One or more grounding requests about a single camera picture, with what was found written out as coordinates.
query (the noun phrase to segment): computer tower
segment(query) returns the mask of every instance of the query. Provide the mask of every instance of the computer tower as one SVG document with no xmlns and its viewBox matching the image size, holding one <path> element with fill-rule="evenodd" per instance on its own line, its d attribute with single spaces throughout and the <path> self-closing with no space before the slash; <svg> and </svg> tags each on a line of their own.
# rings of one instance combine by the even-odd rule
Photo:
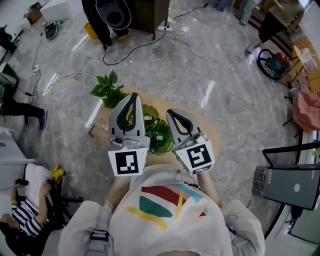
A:
<svg viewBox="0 0 320 256">
<path fill-rule="evenodd" d="M 319 196 L 320 165 L 258 166 L 252 193 L 286 205 L 313 210 Z"/>
</svg>

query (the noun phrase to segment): green leafy plant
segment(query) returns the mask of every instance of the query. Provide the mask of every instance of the green leafy plant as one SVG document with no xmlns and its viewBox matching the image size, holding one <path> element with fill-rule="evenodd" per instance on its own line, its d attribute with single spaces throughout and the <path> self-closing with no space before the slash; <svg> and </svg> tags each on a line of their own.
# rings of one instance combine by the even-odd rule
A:
<svg viewBox="0 0 320 256">
<path fill-rule="evenodd" d="M 118 75 L 114 70 L 110 72 L 109 76 L 97 76 L 96 79 L 98 84 L 90 93 L 96 97 L 100 97 L 106 108 L 114 109 L 128 95 L 121 91 L 124 87 L 123 85 L 114 86 L 118 82 Z"/>
</svg>

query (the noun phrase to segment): person's hand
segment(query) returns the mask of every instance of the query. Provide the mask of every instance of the person's hand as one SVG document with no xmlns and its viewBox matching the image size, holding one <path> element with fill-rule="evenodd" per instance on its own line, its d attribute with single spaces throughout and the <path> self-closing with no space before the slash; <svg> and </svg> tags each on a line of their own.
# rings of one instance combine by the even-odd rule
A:
<svg viewBox="0 0 320 256">
<path fill-rule="evenodd" d="M 44 183 L 42 184 L 41 188 L 40 188 L 40 193 L 42 195 L 47 195 L 49 193 L 49 191 L 51 190 L 52 186 L 49 183 Z"/>
<path fill-rule="evenodd" d="M 281 5 L 281 4 L 279 4 L 279 9 L 281 10 L 281 12 L 284 12 L 285 11 L 285 8 Z"/>
<path fill-rule="evenodd" d="M 17 184 L 16 182 L 13 183 L 12 188 L 16 189 L 19 186 L 19 184 Z"/>
</svg>

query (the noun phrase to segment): white box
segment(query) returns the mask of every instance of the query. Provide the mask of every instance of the white box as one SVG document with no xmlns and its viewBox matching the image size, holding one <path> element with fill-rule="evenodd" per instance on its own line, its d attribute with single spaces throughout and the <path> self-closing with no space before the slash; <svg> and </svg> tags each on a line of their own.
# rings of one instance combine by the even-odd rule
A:
<svg viewBox="0 0 320 256">
<path fill-rule="evenodd" d="M 82 10 L 81 0 L 51 0 L 40 9 L 40 12 L 47 22 L 54 22 L 72 19 Z"/>
</svg>

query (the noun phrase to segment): extension cord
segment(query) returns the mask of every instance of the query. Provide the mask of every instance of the extension cord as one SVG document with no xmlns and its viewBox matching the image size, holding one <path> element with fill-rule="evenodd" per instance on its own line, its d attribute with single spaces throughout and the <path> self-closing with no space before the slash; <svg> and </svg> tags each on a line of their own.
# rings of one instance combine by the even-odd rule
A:
<svg viewBox="0 0 320 256">
<path fill-rule="evenodd" d="M 159 30 L 159 31 L 171 31 L 172 32 L 172 27 L 158 26 L 157 30 Z"/>
</svg>

